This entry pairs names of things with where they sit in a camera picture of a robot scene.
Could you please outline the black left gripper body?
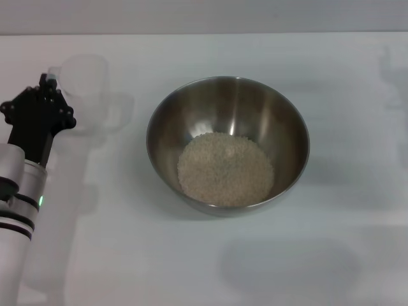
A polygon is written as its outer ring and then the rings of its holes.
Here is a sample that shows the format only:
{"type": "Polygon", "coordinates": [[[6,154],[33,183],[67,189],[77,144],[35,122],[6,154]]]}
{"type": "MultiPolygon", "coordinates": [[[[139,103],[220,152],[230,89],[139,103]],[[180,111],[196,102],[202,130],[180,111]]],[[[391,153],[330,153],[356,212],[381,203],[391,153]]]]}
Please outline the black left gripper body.
{"type": "Polygon", "coordinates": [[[8,143],[20,147],[26,160],[40,166],[47,165],[56,134],[77,124],[73,108],[52,85],[26,88],[2,103],[1,113],[12,126],[8,143]]]}

